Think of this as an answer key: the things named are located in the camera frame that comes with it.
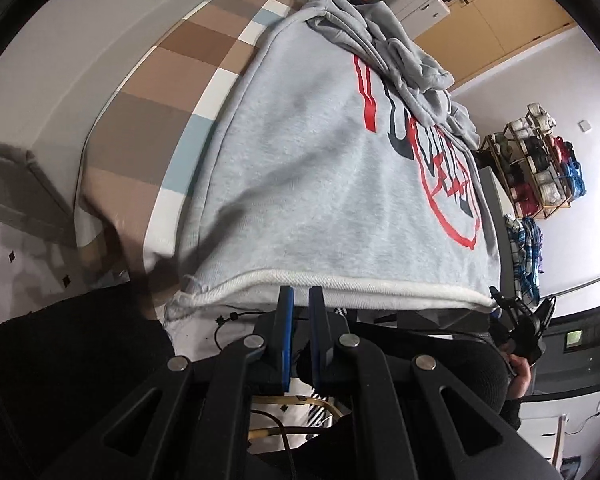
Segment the person right hand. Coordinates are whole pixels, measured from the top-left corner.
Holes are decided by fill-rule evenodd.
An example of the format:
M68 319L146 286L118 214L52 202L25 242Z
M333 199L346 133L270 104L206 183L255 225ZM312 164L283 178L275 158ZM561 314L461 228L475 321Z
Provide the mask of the person right hand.
M514 378L510 381L507 390L508 400L519 400L526 393L531 384L532 371L531 366L526 358L516 356L513 353L501 352L509 366L514 371Z

